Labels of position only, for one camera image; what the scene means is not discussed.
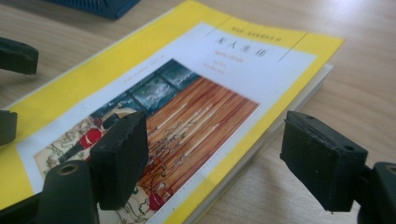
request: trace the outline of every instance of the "yellow border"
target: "yellow border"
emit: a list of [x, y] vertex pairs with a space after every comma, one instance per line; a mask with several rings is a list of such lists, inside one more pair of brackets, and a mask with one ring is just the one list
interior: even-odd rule
[[[198, 186], [191, 197], [169, 217], [168, 221], [173, 223], [181, 222], [196, 208], [342, 43], [341, 39], [324, 35], [307, 35], [305, 32], [248, 23], [195, 1], [186, 1], [164, 17], [122, 39], [9, 108], [19, 114], [19, 121], [17, 139], [12, 144], [0, 148], [0, 179], [2, 180], [0, 209], [33, 194], [16, 149], [18, 142], [53, 122], [70, 107], [101, 90], [109, 82], [140, 64], [154, 52], [202, 21], [236, 35], [314, 53], [318, 55], [318, 59], [271, 108], [270, 112], [253, 127], [231, 154], [219, 164], [207, 181]], [[235, 28], [241, 28], [245, 32], [237, 33]], [[252, 36], [248, 31], [257, 31], [262, 35]], [[268, 38], [269, 34], [281, 37], [281, 39], [275, 41]]]

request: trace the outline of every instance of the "yellow book cover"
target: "yellow book cover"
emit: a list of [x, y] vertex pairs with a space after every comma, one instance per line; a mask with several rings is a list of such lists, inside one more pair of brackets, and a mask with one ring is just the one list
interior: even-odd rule
[[[0, 209], [40, 192], [47, 171], [111, 116], [147, 115], [149, 161], [101, 223], [188, 218], [341, 46], [186, 1], [9, 106], [17, 138], [0, 151]], [[66, 160], [86, 160], [90, 147]]]

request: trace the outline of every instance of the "black clamp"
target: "black clamp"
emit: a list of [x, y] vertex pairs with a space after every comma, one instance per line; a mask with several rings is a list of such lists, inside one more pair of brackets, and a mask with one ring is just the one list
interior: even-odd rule
[[289, 111], [280, 158], [323, 208], [349, 212], [360, 224], [396, 220], [396, 164], [366, 166], [368, 151], [312, 116]]
[[17, 118], [15, 112], [0, 110], [0, 146], [8, 144], [17, 134]]
[[33, 75], [37, 71], [38, 50], [27, 44], [0, 37], [0, 69]]
[[88, 161], [66, 161], [50, 169], [44, 188], [0, 211], [0, 223], [99, 223], [102, 210], [119, 210], [135, 191], [149, 161], [146, 116], [135, 112], [91, 148]]

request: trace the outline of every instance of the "clamp jaw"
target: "clamp jaw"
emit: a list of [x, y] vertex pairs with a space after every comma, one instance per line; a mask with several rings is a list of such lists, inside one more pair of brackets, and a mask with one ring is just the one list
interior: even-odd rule
[[17, 133], [17, 113], [0, 110], [0, 146], [15, 139]]
[[0, 37], [0, 69], [33, 75], [37, 71], [37, 62], [37, 49]]
[[289, 111], [282, 159], [323, 208], [349, 212], [361, 205], [358, 223], [396, 220], [396, 164], [364, 163], [368, 152], [312, 116]]

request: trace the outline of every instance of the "table surface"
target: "table surface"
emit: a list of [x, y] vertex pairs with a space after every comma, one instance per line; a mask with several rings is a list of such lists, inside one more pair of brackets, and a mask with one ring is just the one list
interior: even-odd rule
[[[36, 76], [0, 70], [0, 108], [53, 80], [182, 0], [142, 0], [118, 21], [39, 0], [0, 0], [0, 36], [39, 49]], [[201, 0], [260, 24], [335, 35], [345, 44], [302, 111], [368, 149], [366, 164], [396, 162], [396, 2]], [[199, 223], [356, 223], [323, 210], [279, 158], [282, 133]]]

